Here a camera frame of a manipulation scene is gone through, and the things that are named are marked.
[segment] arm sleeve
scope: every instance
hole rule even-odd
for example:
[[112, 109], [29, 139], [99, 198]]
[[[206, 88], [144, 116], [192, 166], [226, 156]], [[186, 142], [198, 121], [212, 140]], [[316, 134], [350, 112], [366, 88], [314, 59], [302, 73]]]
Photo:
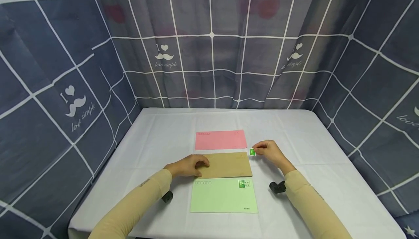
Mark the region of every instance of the arm sleeve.
[[315, 239], [350, 239], [330, 206], [298, 171], [286, 174], [287, 196]]
[[162, 169], [129, 192], [94, 227], [88, 239], [125, 239], [147, 209], [165, 195], [171, 173]]

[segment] curtain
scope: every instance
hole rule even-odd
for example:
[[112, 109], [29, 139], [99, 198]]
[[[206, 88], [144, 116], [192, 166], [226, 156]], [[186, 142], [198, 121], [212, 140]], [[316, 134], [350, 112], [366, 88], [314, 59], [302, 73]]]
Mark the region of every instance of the curtain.
[[419, 231], [418, 0], [0, 0], [0, 237], [67, 238], [144, 107], [307, 109]]

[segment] hand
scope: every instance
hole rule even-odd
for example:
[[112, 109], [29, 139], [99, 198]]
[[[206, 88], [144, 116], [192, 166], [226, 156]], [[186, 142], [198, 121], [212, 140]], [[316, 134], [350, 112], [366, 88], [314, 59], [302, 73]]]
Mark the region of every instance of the hand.
[[269, 161], [276, 167], [281, 169], [282, 174], [285, 176], [287, 173], [296, 170], [294, 165], [284, 156], [281, 149], [276, 145], [275, 141], [267, 140], [256, 143], [252, 147], [257, 154], [263, 154]]
[[264, 155], [270, 162], [272, 162], [276, 167], [279, 168], [281, 162], [285, 161], [287, 158], [279, 149], [278, 145], [273, 140], [266, 140], [256, 143], [252, 146], [257, 154]]
[[210, 166], [207, 157], [202, 154], [190, 154], [182, 160], [166, 165], [164, 169], [169, 170], [172, 174], [172, 178], [175, 178], [178, 175], [201, 177], [201, 172], [195, 168], [201, 165], [205, 165], [206, 167]]

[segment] left hand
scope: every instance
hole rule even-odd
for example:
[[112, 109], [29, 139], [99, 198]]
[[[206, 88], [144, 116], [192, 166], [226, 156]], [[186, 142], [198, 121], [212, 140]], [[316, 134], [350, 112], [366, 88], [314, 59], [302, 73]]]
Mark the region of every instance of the left hand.
[[169, 170], [172, 174], [172, 178], [176, 176], [198, 176], [201, 177], [202, 174], [198, 171], [195, 167], [205, 165], [206, 167], [210, 166], [210, 162], [207, 157], [203, 156], [202, 154], [190, 154], [187, 157], [168, 164], [164, 167], [164, 169]]

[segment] table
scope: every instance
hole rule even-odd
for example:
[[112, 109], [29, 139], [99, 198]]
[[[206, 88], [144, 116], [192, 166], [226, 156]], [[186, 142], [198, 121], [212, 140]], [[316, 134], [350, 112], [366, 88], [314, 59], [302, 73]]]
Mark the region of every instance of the table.
[[[134, 187], [164, 165], [194, 151], [195, 132], [244, 129], [248, 147], [275, 140], [336, 212], [353, 238], [406, 238], [395, 220], [331, 137], [307, 110], [146, 108], [132, 124], [69, 228], [92, 231], [99, 220]], [[250, 156], [258, 214], [189, 212], [192, 178], [177, 178], [169, 204], [159, 200], [130, 236], [146, 238], [311, 238], [285, 194], [269, 190], [283, 176], [261, 156]]]

